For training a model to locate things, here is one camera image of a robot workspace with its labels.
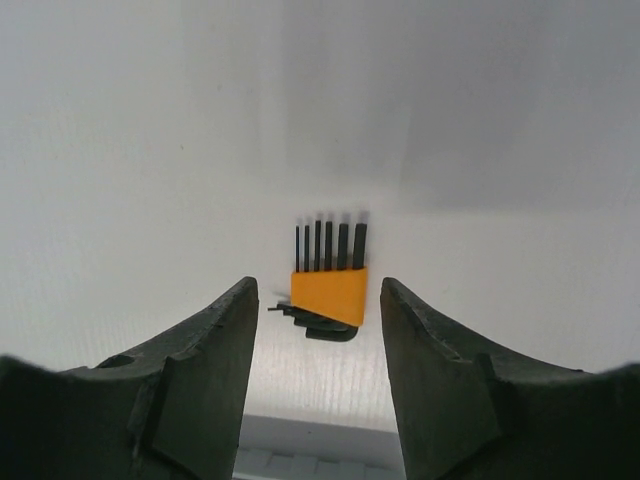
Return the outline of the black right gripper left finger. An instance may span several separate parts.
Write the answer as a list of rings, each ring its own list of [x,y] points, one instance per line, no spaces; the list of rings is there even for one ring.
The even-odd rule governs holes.
[[[228,479],[259,310],[254,278],[99,365],[1,359],[5,479]]]

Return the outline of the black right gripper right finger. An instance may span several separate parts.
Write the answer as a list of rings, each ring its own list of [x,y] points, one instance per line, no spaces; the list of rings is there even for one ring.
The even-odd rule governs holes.
[[[394,278],[380,308],[410,479],[635,479],[639,368],[588,373],[510,350]]]

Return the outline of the grey plastic tool case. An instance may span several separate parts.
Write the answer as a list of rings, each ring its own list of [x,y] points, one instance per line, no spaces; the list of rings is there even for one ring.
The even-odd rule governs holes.
[[[246,415],[235,479],[403,479],[396,433]]]

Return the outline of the orange hex key set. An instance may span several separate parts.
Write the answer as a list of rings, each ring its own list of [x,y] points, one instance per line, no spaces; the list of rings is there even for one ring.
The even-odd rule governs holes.
[[[299,218],[288,290],[267,310],[308,340],[353,341],[366,317],[369,220],[366,210]]]

